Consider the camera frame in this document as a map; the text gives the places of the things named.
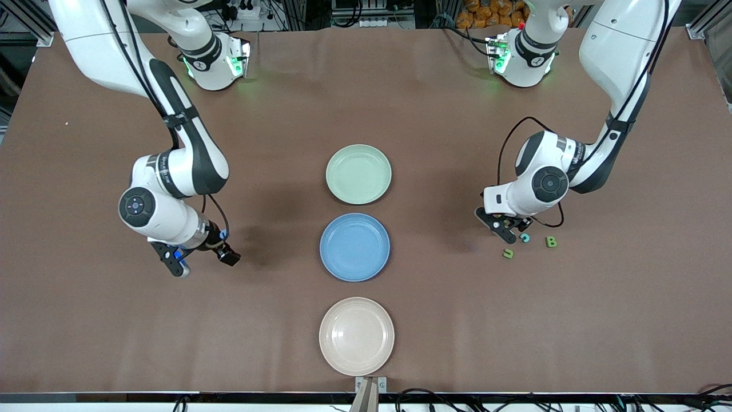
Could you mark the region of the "blue round plate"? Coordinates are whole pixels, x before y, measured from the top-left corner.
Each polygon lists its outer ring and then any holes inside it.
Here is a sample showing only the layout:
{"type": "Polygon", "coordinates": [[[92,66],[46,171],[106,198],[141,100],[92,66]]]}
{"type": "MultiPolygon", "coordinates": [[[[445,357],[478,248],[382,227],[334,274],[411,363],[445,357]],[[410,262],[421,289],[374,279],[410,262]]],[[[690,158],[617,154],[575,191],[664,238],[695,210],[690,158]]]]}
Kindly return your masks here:
{"type": "Polygon", "coordinates": [[[364,213],[346,213],[327,224],[319,253],[324,268],[335,278],[365,282],[386,267],[391,240],[378,219],[364,213]]]}

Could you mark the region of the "pale green round plate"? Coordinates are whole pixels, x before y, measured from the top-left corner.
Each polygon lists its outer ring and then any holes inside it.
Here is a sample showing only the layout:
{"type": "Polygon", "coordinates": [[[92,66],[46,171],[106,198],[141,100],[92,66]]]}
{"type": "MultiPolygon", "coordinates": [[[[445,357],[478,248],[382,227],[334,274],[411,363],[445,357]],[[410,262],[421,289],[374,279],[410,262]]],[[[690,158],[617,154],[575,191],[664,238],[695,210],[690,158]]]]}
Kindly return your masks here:
{"type": "Polygon", "coordinates": [[[332,195],[347,204],[374,203],[392,182],[391,163],[368,144],[351,144],[335,152],[326,167],[326,184],[332,195]]]}

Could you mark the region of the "beige round plate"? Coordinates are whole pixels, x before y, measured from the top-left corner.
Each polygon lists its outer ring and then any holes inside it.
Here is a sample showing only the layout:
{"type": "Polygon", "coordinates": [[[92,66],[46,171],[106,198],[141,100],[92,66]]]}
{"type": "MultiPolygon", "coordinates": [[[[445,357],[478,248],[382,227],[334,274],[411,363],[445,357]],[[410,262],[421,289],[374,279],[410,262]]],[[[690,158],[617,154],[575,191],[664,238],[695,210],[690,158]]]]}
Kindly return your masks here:
{"type": "Polygon", "coordinates": [[[335,303],[319,328],[319,346],[327,364],[350,377],[366,377],[382,368],[391,357],[395,338],[389,313],[364,297],[335,303]]]}

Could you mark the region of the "bag of orange fruit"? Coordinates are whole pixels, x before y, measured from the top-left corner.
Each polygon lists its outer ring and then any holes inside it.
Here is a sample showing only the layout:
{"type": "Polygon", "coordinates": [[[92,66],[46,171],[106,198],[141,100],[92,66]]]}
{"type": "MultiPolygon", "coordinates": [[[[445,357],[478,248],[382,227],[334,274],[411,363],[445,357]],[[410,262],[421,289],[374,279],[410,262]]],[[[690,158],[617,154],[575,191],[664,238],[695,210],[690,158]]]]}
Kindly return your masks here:
{"type": "Polygon", "coordinates": [[[530,13],[528,3],[522,0],[463,0],[455,26],[461,30],[497,25],[522,28],[530,13]]]}

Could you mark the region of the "metal table edge bracket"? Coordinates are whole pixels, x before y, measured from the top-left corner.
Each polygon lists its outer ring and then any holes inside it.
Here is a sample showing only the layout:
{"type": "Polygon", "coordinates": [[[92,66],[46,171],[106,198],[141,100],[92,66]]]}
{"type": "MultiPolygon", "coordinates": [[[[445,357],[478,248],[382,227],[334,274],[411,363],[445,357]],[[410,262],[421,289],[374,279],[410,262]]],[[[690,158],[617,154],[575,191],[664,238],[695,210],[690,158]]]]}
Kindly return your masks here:
{"type": "Polygon", "coordinates": [[[356,395],[349,412],[379,412],[381,396],[388,394],[386,377],[356,378],[356,395]]]}

